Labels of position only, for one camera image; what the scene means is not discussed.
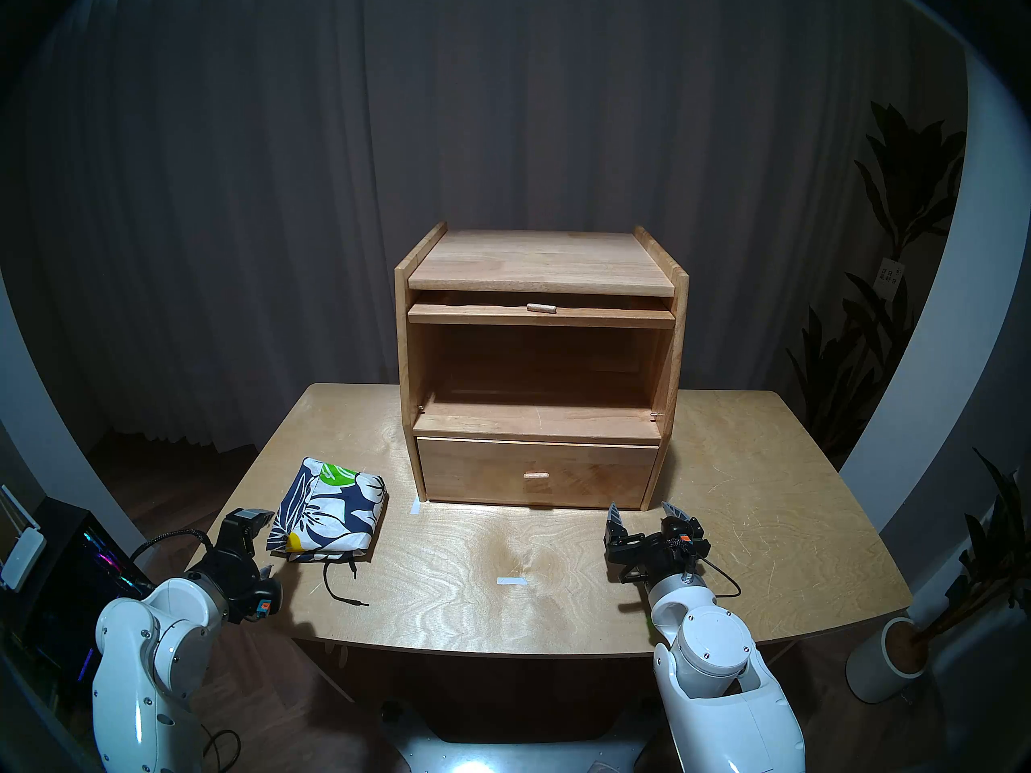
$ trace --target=white plant pot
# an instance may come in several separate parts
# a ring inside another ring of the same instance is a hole
[[[885,638],[895,624],[911,624],[908,617],[893,617],[884,629],[866,638],[850,656],[844,666],[844,675],[856,698],[868,704],[879,704],[908,684],[920,678],[924,671],[903,673],[888,659]]]

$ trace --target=wooden drawer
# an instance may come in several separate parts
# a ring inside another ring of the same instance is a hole
[[[421,437],[434,501],[639,509],[658,446]]]

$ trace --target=wooden table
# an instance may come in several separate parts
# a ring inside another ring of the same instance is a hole
[[[237,507],[275,511],[301,460],[384,477],[389,502],[369,562],[330,569],[274,565],[284,606],[267,621],[294,637],[404,650],[503,656],[651,654],[643,591],[620,584],[603,558],[604,510],[427,502],[401,431],[398,388],[312,384],[282,422],[211,528]],[[653,504],[696,515],[711,559],[740,583],[721,601],[757,642],[836,629],[909,605],[892,558],[834,468],[776,394],[680,391]],[[662,509],[623,513],[655,532]],[[523,577],[526,585],[498,584]],[[731,587],[710,571],[717,593]]]

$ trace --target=open compartment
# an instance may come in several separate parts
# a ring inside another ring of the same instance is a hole
[[[627,327],[421,327],[417,437],[658,445],[657,361],[671,333]]]

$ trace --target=white pillar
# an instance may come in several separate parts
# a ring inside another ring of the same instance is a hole
[[[54,407],[25,346],[2,277],[0,423],[47,496],[89,509],[126,553],[143,542],[143,536],[100,481]]]
[[[1024,257],[1031,128],[1017,100],[969,52],[967,89],[966,160],[941,264],[902,362],[841,469],[878,532],[966,406]]]

